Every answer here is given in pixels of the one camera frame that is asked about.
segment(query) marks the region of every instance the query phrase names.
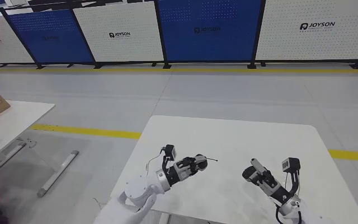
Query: white desk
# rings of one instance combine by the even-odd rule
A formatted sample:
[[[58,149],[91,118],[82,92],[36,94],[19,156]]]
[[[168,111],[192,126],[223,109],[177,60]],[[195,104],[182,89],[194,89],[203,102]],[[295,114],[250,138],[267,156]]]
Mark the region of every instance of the white desk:
[[[198,153],[219,161],[159,195],[153,210],[221,223],[277,223],[275,206],[262,190],[242,178],[257,158],[274,177],[285,181],[281,162],[301,162],[300,197],[312,211],[336,224],[357,224],[358,206],[318,132],[310,125],[153,116],[138,140],[111,196],[145,173],[145,164],[162,146],[173,144],[177,160]],[[161,168],[161,158],[149,171]]]
[[[41,119],[55,106],[54,104],[44,104],[40,102],[22,102],[11,100],[8,100],[7,102],[11,105],[11,107],[0,114],[0,167],[25,145],[27,145],[32,152],[35,152],[33,151],[33,148],[36,146],[36,142],[31,139],[26,139],[7,155],[2,153],[2,151],[18,139],[24,131],[29,129],[35,122]],[[71,155],[68,156],[68,158],[61,165],[59,165],[50,157],[36,153],[36,155],[50,165],[55,171],[53,176],[37,193],[39,197],[44,196],[44,194],[77,154],[78,151],[73,151]]]

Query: gray floor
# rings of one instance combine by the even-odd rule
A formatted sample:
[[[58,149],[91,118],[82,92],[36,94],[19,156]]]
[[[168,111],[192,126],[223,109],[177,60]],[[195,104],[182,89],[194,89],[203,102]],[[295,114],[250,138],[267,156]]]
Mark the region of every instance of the gray floor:
[[[43,124],[141,132],[152,115],[310,124],[317,128],[327,148],[350,151],[358,151],[357,86],[358,73],[344,72],[71,73],[53,72],[48,67],[40,72],[0,70],[0,95],[4,98],[56,104],[40,121]],[[16,224],[92,223],[100,210],[93,198],[101,205],[107,202],[136,144],[133,139],[34,130],[26,136],[36,139],[37,149],[51,153],[59,162],[72,150],[80,154],[41,199],[36,192],[52,171],[39,158],[22,150],[0,169],[0,208]],[[358,161],[335,162],[358,200]],[[157,221],[158,214],[146,220]],[[172,222],[205,223],[181,217],[174,217]]]

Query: panel foot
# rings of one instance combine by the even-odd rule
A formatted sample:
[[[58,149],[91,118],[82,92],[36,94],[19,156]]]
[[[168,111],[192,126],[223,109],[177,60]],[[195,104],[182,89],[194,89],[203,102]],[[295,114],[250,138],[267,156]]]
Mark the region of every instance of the panel foot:
[[[349,66],[353,69],[358,69],[358,62],[355,64],[350,64]]]
[[[37,69],[43,69],[45,66],[42,66],[41,64],[37,65]]]
[[[164,63],[163,69],[170,69],[172,66],[168,63]]]
[[[95,64],[95,67],[93,69],[100,69],[102,68],[103,64]]]
[[[256,69],[256,65],[254,63],[247,65],[248,69]]]

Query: table leg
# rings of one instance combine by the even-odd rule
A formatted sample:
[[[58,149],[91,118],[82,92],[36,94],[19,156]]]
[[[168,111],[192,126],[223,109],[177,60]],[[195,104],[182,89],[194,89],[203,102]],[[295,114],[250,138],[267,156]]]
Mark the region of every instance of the table leg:
[[[72,160],[76,157],[79,152],[74,150],[71,154],[66,158],[66,160],[62,163],[61,168],[59,171],[55,172],[50,179],[45,183],[45,185],[38,191],[37,196],[42,198],[50,187],[54,184],[57,178],[62,174],[62,172],[66,169],[66,167],[72,162]]]
[[[48,166],[50,166],[55,173],[52,174],[50,179],[45,183],[45,185],[37,192],[37,196],[39,198],[42,198],[47,191],[50,189],[50,187],[55,183],[57,178],[63,173],[63,171],[67,168],[67,166],[72,162],[72,160],[78,155],[78,151],[74,150],[71,152],[71,154],[65,159],[65,161],[59,165],[57,162],[55,162],[51,155],[47,155],[46,153],[39,153],[36,151],[35,146],[37,145],[36,141],[33,141],[31,139],[27,139],[27,144],[29,145],[30,151],[38,156],[41,160],[43,160]]]
[[[4,155],[0,152],[0,167],[2,167],[13,155],[15,155],[20,149],[26,145],[25,142],[20,142],[13,150],[11,150],[7,155]]]
[[[171,217],[171,214],[162,213],[161,219],[159,220],[159,224],[169,224]]]

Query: yellow tape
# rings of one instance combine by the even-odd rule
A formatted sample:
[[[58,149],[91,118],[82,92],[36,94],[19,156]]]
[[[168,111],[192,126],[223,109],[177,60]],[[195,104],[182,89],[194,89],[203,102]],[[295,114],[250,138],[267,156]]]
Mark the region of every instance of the yellow tape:
[[[244,69],[244,68],[1,68],[0,72],[232,72],[232,73],[334,73],[358,74],[358,69]]]
[[[47,124],[34,124],[31,127],[32,130],[47,130],[50,132],[63,132],[70,134],[88,134],[92,136],[105,136],[114,138],[131,138],[139,139],[140,132],[126,132],[123,130],[103,130],[94,128],[77,128],[77,127],[65,127],[58,125]],[[358,160],[358,152],[344,151],[344,150],[328,150],[332,158],[339,158],[342,160]]]
[[[328,150],[332,158],[340,158],[342,160],[358,160],[358,152],[344,150]]]
[[[70,134],[88,134],[92,136],[106,136],[115,138],[131,138],[139,139],[141,133],[139,132],[126,132],[123,130],[101,130],[94,128],[77,128],[77,127],[65,127],[58,125],[47,125],[47,124],[34,124],[31,127],[32,130],[47,130],[50,132],[63,132]]]

